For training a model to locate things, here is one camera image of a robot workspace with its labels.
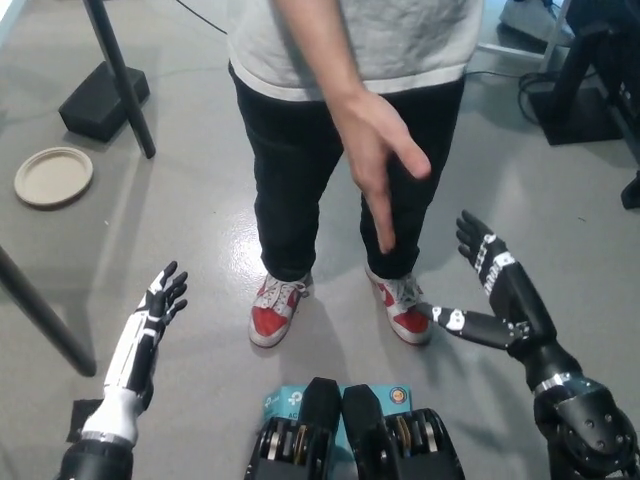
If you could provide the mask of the robot right hand black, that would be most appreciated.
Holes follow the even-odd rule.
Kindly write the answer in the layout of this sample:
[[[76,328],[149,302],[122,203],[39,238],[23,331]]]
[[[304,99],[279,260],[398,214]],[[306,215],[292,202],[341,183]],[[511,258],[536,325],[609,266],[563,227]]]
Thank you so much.
[[[473,268],[493,313],[428,302],[418,303],[418,311],[456,338],[506,352],[523,365],[534,395],[560,385],[592,386],[576,358],[559,343],[539,292],[505,241],[466,210],[456,226],[458,251]]]

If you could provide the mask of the person right hand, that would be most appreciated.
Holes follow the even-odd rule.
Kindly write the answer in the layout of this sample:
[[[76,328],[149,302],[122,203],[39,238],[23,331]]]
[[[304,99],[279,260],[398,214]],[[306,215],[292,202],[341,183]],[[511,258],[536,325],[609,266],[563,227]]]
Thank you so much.
[[[352,178],[371,212],[379,248],[386,254],[396,243],[388,160],[396,156],[417,179],[429,176],[431,163],[398,112],[381,96],[356,89],[329,96],[327,106],[342,140]]]

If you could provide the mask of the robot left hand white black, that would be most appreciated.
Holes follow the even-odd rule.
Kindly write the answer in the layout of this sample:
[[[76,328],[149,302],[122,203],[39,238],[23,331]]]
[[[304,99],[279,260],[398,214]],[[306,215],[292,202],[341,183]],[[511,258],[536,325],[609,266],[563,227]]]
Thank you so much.
[[[138,418],[153,396],[153,375],[167,327],[187,306],[188,273],[172,261],[155,277],[125,322],[103,383],[103,398],[80,430],[82,440],[129,447],[138,440]]]

